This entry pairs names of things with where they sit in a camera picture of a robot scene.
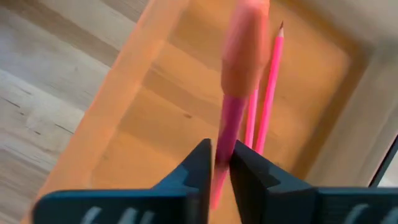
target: black tool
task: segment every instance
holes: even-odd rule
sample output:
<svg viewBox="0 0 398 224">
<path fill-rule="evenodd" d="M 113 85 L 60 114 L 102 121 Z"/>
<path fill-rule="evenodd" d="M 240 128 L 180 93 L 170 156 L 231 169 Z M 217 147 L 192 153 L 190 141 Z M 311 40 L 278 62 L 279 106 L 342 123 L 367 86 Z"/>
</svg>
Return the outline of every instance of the black tool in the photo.
<svg viewBox="0 0 398 224">
<path fill-rule="evenodd" d="M 398 189 L 312 187 L 239 141 L 230 174 L 244 224 L 398 223 Z M 151 189 L 54 192 L 36 203 L 33 223 L 207 223 L 210 179 L 204 139 Z"/>
</svg>

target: pink pencil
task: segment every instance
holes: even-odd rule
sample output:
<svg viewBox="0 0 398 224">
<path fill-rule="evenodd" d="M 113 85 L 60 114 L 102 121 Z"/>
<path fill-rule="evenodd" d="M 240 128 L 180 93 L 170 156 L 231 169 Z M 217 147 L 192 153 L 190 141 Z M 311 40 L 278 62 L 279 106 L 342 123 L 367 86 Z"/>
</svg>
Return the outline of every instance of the pink pencil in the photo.
<svg viewBox="0 0 398 224">
<path fill-rule="evenodd" d="M 267 0 L 238 0 L 223 51 L 221 87 L 224 92 L 210 203 L 216 208 L 238 138 L 244 107 L 258 86 L 266 63 Z"/>
<path fill-rule="evenodd" d="M 254 93 L 250 96 L 248 105 L 248 122 L 246 123 L 246 134 L 244 136 L 244 143 L 248 147 L 253 147 L 254 126 L 256 124 L 256 110 L 257 100 L 259 98 L 259 90 L 256 88 Z"/>
<path fill-rule="evenodd" d="M 259 135 L 256 143 L 256 152 L 260 155 L 262 155 L 262 152 L 264 151 L 264 143 L 266 142 L 269 119 L 271 117 L 272 102 L 274 101 L 276 80 L 278 78 L 279 64 L 282 58 L 283 46 L 284 46 L 284 23 L 282 22 L 282 24 L 280 25 L 278 36 L 276 37 L 275 40 L 274 53 L 272 54 L 271 69 L 268 78 L 266 98 L 264 100 L 264 108 L 262 110 Z"/>
</svg>

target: wooden tray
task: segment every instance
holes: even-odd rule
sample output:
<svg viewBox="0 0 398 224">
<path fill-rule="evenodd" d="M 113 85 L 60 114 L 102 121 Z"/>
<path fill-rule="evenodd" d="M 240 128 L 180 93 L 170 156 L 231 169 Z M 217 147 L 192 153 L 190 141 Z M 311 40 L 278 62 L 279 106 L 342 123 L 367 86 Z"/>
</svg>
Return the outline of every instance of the wooden tray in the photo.
<svg viewBox="0 0 398 224">
<path fill-rule="evenodd" d="M 152 0 L 39 196 L 58 189 L 150 188 L 201 139 L 215 144 L 221 46 L 234 5 Z M 272 42 L 282 20 L 284 56 L 264 157 L 305 178 L 366 59 L 361 44 L 288 0 L 271 2 Z M 240 223 L 229 184 L 213 222 Z"/>
</svg>

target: wooden floor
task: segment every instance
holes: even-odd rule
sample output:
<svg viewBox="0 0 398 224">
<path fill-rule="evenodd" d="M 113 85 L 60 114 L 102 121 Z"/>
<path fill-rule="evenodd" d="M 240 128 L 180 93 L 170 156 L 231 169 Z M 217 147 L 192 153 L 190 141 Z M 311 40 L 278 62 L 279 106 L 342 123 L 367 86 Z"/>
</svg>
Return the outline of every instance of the wooden floor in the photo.
<svg viewBox="0 0 398 224">
<path fill-rule="evenodd" d="M 146 0 L 0 0 L 0 223 L 18 223 Z"/>
</svg>

